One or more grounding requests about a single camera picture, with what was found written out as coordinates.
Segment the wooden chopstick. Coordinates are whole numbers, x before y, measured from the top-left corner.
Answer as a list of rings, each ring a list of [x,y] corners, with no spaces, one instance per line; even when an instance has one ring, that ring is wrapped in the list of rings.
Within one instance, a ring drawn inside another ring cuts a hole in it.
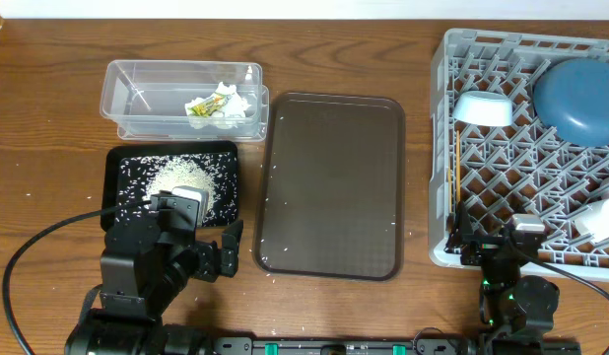
[[[453,170],[452,168],[447,169],[447,183],[448,183],[448,213],[453,213]]]
[[[461,135],[460,131],[456,130],[456,147],[455,147],[455,182],[456,182],[456,203],[461,202]]]

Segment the yellow snack wrapper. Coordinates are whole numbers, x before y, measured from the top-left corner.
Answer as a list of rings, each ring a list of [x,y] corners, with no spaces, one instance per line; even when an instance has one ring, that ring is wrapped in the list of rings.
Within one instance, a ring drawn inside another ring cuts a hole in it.
[[[210,117],[224,107],[230,100],[230,95],[212,94],[206,99],[196,98],[184,105],[189,116]]]

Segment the dark blue plate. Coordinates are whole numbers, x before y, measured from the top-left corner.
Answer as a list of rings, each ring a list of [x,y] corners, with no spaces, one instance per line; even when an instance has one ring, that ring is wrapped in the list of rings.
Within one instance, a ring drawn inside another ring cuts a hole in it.
[[[532,101],[541,122],[562,140],[582,147],[609,145],[609,63],[563,61],[536,82]]]

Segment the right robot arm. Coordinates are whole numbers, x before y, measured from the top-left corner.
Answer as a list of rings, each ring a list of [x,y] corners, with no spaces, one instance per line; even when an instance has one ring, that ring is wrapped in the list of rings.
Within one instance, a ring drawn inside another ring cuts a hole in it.
[[[472,227],[462,202],[456,206],[447,250],[460,250],[460,263],[482,271],[478,354],[542,354],[543,336],[554,326],[560,291],[547,279],[521,274],[538,256],[545,226],[533,214],[514,214],[494,233]]]

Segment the light blue bowl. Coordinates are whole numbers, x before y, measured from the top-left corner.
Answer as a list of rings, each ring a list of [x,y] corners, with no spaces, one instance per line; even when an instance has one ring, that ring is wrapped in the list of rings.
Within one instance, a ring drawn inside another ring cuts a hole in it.
[[[481,126],[510,126],[513,124],[512,103],[503,94],[468,91],[459,97],[452,117]]]

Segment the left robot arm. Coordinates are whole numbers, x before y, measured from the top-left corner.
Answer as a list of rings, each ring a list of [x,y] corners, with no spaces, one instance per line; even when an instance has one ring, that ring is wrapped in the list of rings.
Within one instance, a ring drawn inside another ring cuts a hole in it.
[[[84,305],[65,343],[67,354],[197,354],[213,340],[186,325],[165,324],[163,314],[190,279],[234,277],[243,230],[231,223],[220,242],[195,238],[201,202],[170,192],[151,197],[152,215],[117,222],[104,236],[101,307]]]

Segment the pink-inside paper cup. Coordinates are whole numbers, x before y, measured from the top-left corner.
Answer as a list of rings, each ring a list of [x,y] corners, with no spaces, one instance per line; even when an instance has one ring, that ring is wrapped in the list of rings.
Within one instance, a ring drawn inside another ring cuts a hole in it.
[[[575,228],[581,235],[590,235],[595,244],[609,239],[609,198],[587,204],[575,217]]]

